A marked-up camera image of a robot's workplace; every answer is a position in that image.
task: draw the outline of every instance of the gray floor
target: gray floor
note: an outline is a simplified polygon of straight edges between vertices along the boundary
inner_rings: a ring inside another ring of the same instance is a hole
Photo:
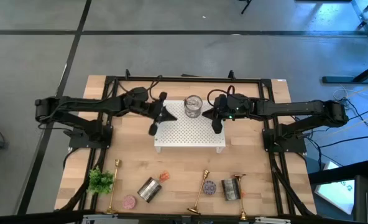
[[[357,3],[363,8],[368,1]],[[0,0],[0,29],[76,29],[84,5],[85,0]],[[241,16],[243,6],[243,2],[227,0],[99,0],[92,2],[85,30],[355,30],[359,23],[350,3],[253,0]],[[0,130],[10,143],[0,151],[0,215],[16,210],[41,133],[34,121],[34,100],[54,95],[72,40],[73,36],[0,35]],[[88,75],[123,75],[127,68],[133,75],[150,76],[226,77],[234,70],[237,77],[286,79],[292,101],[329,100],[341,87],[323,85],[321,77],[354,76],[368,68],[368,39],[87,35],[81,37],[65,94],[81,97]],[[345,87],[360,90],[364,86]],[[368,110],[367,95],[351,98],[360,113]],[[354,112],[349,110],[348,115],[353,117]],[[368,128],[360,125],[334,136],[316,133],[313,139],[324,145],[366,135]],[[67,144],[67,137],[53,132],[30,213],[52,211]],[[323,152],[343,165],[364,161],[368,140],[342,143]],[[317,169],[317,158],[316,149],[308,145],[309,172]],[[319,214],[351,218],[315,199]]]

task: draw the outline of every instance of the wooden tabletop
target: wooden tabletop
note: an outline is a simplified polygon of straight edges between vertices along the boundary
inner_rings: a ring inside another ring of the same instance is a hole
[[[100,99],[103,92],[105,76],[90,75],[85,88],[84,98]],[[126,89],[137,86],[149,86],[150,82],[121,82]],[[275,102],[290,102],[288,86],[285,80],[272,80]],[[197,82],[160,82],[152,89],[152,95],[158,96],[161,91],[168,93],[168,100],[183,100],[189,95],[198,95],[203,100],[208,92],[219,88],[226,90],[228,83]],[[258,87],[251,83],[235,83],[236,93],[249,97],[259,97]],[[213,93],[214,99],[219,93]],[[80,113],[82,118],[96,119],[96,113]],[[280,117],[280,123],[291,123],[290,117]],[[204,215],[239,215],[240,201],[225,201],[221,180],[232,178],[233,174],[247,174],[242,179],[242,191],[245,192],[244,208],[247,215],[276,215],[276,205],[268,154],[264,151],[261,131],[263,122],[249,119],[225,121],[226,148],[217,154],[215,148],[180,148],[162,149],[157,154],[154,148],[154,137],[148,135],[152,120],[129,113],[121,118],[113,118],[114,126],[111,147],[107,150],[104,170],[114,173],[115,159],[121,160],[117,173],[114,191],[113,209],[119,212],[190,214],[187,208],[192,207],[198,195],[203,178],[203,170],[208,169],[208,180],[217,185],[217,191],[209,196],[201,194],[198,210]],[[89,149],[79,149],[73,153],[65,165],[65,170],[57,195],[55,208],[64,206],[83,182]],[[316,212],[311,187],[308,180],[305,162],[294,153],[286,153],[290,183],[301,201],[312,212]],[[170,179],[162,183],[161,191],[147,203],[137,191],[149,177],[158,176],[167,170]],[[282,186],[281,196],[286,213],[287,201]],[[125,195],[134,195],[137,205],[132,210],[122,207]],[[85,208],[90,207],[90,198]],[[110,195],[98,197],[97,211],[106,211]]]

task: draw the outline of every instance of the green artificial plant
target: green artificial plant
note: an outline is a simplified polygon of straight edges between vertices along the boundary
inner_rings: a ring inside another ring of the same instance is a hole
[[[92,194],[109,194],[113,183],[114,176],[112,173],[107,171],[102,174],[100,169],[96,167],[90,171],[90,183],[87,191]]]

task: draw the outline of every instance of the white pegboard platform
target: white pegboard platform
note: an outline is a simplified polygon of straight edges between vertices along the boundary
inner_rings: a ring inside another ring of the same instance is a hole
[[[202,114],[197,118],[189,118],[184,113],[184,101],[165,100],[163,104],[177,121],[166,121],[158,125],[154,141],[157,152],[160,152],[161,147],[215,147],[217,153],[220,153],[226,147],[224,123],[221,133],[215,134],[210,119]],[[202,112],[210,108],[204,100]]]

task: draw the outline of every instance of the brass candlestick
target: brass candlestick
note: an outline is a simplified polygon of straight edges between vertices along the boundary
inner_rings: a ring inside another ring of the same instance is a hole
[[[201,195],[201,191],[202,191],[202,188],[203,188],[203,184],[205,183],[205,180],[206,178],[208,177],[209,175],[209,171],[208,170],[204,170],[203,171],[203,180],[202,180],[202,184],[201,184],[201,188],[199,189],[199,193],[198,193],[198,198],[196,199],[196,202],[195,202],[195,205],[193,208],[188,208],[187,210],[190,211],[190,212],[193,212],[193,213],[196,213],[198,215],[201,215],[200,212],[198,212],[198,209],[197,209],[197,205],[198,205],[198,201],[199,201],[199,196]]]
[[[107,209],[107,214],[113,214],[116,213],[117,211],[112,209],[112,199],[114,197],[114,189],[115,189],[115,181],[116,181],[116,175],[117,175],[117,168],[119,167],[119,163],[121,161],[119,159],[115,159],[115,176],[114,176],[114,182],[112,184],[112,192],[111,192],[111,199],[109,201],[109,207]]]
[[[242,196],[242,190],[241,190],[241,179],[243,176],[245,176],[246,174],[235,174],[234,177],[238,180],[239,182],[239,194],[241,196],[241,220],[246,220],[246,212],[244,210],[244,200],[243,200],[243,196]]]

